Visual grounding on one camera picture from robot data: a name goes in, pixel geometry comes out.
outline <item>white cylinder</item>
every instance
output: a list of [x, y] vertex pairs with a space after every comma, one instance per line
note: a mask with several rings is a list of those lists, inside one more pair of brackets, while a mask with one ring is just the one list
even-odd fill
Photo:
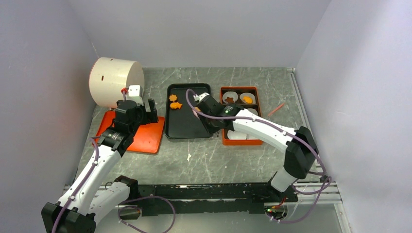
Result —
[[101, 57], [94, 64], [89, 77], [89, 89], [97, 105], [116, 108], [123, 99], [121, 90], [140, 85], [144, 90], [143, 69], [139, 62]]

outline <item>orange stick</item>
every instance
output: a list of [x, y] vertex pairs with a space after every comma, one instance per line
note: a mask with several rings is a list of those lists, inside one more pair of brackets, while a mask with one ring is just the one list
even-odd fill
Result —
[[277, 106], [275, 109], [273, 109], [273, 111], [271, 111], [268, 114], [268, 117], [270, 117], [273, 113], [275, 113], [277, 110], [279, 110], [279, 108], [281, 108], [285, 103], [281, 103], [279, 106]]

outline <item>white arm segment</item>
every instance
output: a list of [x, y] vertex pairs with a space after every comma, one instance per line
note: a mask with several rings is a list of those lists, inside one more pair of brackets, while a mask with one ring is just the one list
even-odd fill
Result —
[[[271, 124], [276, 125], [277, 127], [287, 131], [292, 135], [296, 135], [294, 128], [288, 128], [275, 124], [271, 121], [265, 120], [261, 117], [256, 116], [255, 114], [249, 112], [246, 109], [241, 110], [237, 117], [252, 117], [253, 119], [261, 119], [267, 121]], [[251, 120], [242, 120], [236, 119], [233, 121], [233, 129], [242, 133], [247, 133], [254, 136], [255, 138], [261, 139], [262, 141], [274, 146], [276, 149], [280, 150], [283, 154], [286, 151], [288, 141], [292, 141], [292, 137], [286, 136], [285, 133], [281, 133], [273, 127], [270, 127], [264, 123], [251, 121]], [[285, 168], [282, 166], [281, 169], [277, 171], [273, 179], [271, 180], [271, 186], [278, 190], [279, 192], [285, 192], [285, 190], [296, 180], [295, 177], [290, 175]]]
[[94, 221], [99, 224], [113, 208], [129, 197], [130, 187], [121, 182], [114, 182], [91, 202], [88, 213], [95, 213]]
[[[72, 200], [72, 202], [68, 206], [69, 210], [71, 210], [73, 207], [77, 207], [79, 209], [77, 211], [78, 213], [86, 215], [89, 211], [89, 207], [94, 198], [94, 195], [99, 189], [99, 186], [102, 184], [103, 179], [121, 158], [119, 152], [112, 151], [110, 147], [103, 145], [99, 146], [99, 154], [100, 157], [97, 166], [93, 169], [93, 172], [90, 174], [83, 187], [79, 190], [79, 192], [74, 197], [74, 200]], [[64, 206], [66, 204], [68, 198], [80, 184], [82, 179], [86, 176], [87, 172], [94, 162], [95, 156], [96, 152], [94, 151], [86, 167], [83, 169], [82, 173], [80, 173], [79, 177], [77, 177], [74, 184], [61, 198], [59, 198], [60, 206]]]

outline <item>orange cutting board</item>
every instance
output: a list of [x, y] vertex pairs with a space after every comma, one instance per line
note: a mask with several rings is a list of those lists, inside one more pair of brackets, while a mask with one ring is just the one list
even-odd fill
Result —
[[[101, 135], [107, 127], [112, 124], [113, 118], [115, 118], [114, 111], [107, 111], [104, 114], [96, 136]], [[158, 118], [158, 123], [139, 126], [139, 129], [133, 138], [133, 143], [129, 146], [127, 151], [147, 154], [157, 154], [157, 152], [159, 152], [165, 125], [165, 118], [162, 116], [159, 116]]]

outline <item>table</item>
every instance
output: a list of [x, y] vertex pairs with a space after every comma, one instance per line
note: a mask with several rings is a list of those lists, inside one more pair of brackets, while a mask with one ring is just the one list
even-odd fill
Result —
[[[286, 68], [262, 67], [178, 67], [144, 68], [144, 99], [156, 102], [159, 116], [165, 115], [167, 87], [173, 83], [207, 83], [212, 96], [219, 99], [222, 86], [255, 86], [263, 117], [287, 127], [299, 128], [303, 116], [297, 94]], [[279, 104], [285, 105], [270, 117]], [[107, 108], [96, 106], [88, 136], [95, 136]], [[93, 153], [85, 144], [77, 175]], [[224, 146], [220, 135], [209, 139], [171, 142], [162, 138], [159, 153], [147, 155], [127, 152], [113, 167], [103, 184], [124, 175], [139, 184], [199, 184], [266, 182], [283, 166], [284, 154], [264, 143], [261, 146]], [[309, 175], [306, 181], [319, 181]]]

